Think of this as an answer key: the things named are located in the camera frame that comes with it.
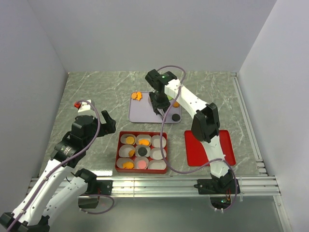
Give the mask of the orange swirl cookie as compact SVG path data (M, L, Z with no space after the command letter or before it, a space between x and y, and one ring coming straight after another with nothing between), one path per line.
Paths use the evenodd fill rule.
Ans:
M129 155L129 157L134 156L135 155L135 150L134 149L130 150L128 155Z

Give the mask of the pink macaron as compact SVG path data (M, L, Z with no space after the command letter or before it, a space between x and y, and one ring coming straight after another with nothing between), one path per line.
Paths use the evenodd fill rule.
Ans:
M144 160L140 160L137 162L137 167L139 169L146 169L147 168L147 162Z

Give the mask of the metal tongs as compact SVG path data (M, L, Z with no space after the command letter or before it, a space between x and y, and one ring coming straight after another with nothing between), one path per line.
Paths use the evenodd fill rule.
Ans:
M163 109L157 109L157 115L160 116L160 118L162 119L162 121L164 120L164 116L165 116L165 111Z

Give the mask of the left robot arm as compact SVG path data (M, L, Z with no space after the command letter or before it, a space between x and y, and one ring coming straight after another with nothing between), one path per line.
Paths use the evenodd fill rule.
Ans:
M26 198L14 211L1 215L0 223L7 231L47 232L61 211L79 196L90 196L97 201L101 196L110 197L112 181L100 182L87 169L78 170L72 180L57 191L94 140L115 133L115 120L106 110L101 113L105 119L103 124L99 117L81 115L75 118L71 130L55 145L44 172Z

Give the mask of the red box lid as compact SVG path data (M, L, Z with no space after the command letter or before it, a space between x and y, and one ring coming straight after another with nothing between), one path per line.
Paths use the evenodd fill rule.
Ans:
M231 166L236 164L230 134L227 130L219 131L219 140L212 138L212 143L220 141L220 146L216 147L210 147L209 143L198 141L189 130L184 132L184 139L187 164L190 167L199 167L209 159L217 158L224 158Z

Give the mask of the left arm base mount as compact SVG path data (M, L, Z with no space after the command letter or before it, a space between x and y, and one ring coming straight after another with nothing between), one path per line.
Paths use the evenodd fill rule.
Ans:
M79 208L84 212L87 212L87 209L96 209L99 206L100 200L106 198L110 199L112 203L102 213L111 210L115 205L115 200L111 196L112 185L112 180L98 180L95 184L88 187L87 191L79 197Z

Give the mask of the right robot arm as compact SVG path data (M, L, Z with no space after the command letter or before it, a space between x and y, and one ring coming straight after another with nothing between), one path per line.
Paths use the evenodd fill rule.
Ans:
M177 102L192 118L191 132L203 146L208 162L191 172L197 172L210 166L213 189L223 193L231 181L237 182L235 172L225 160L220 144L220 119L215 103L207 103L193 94L183 85L184 79L178 79L172 72L160 74L153 69L145 80L153 88L149 93L150 103L156 115L165 123L172 105Z

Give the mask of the orange fish cookie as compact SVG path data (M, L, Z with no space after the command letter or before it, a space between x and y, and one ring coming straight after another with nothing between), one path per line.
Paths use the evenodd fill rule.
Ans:
M130 161L123 163L123 169L134 169L134 163Z
M150 141L147 139L140 139L139 140L139 145L145 145L145 146L150 146Z

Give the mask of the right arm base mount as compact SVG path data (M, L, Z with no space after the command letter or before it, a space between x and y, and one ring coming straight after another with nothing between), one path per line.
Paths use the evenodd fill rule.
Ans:
M199 195L210 195L210 202L215 210L225 211L232 205L232 195L240 194L238 180L233 177L218 179L198 179L194 188L198 190Z

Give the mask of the orange dotted round cookie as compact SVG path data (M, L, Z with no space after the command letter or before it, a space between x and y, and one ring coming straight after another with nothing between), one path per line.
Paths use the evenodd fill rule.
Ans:
M134 143L135 143L135 138L134 138L133 136L128 136L128 137L126 138L126 144L128 144L128 145L134 145Z

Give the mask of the black sandwich cookie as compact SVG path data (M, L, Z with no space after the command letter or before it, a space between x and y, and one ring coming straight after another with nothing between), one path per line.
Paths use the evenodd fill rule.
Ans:
M174 122L178 122L180 121L181 117L179 114L173 114L171 119L174 121Z
M141 157L144 157L146 156L148 153L147 149L145 147L140 147L138 149L138 155L141 156Z

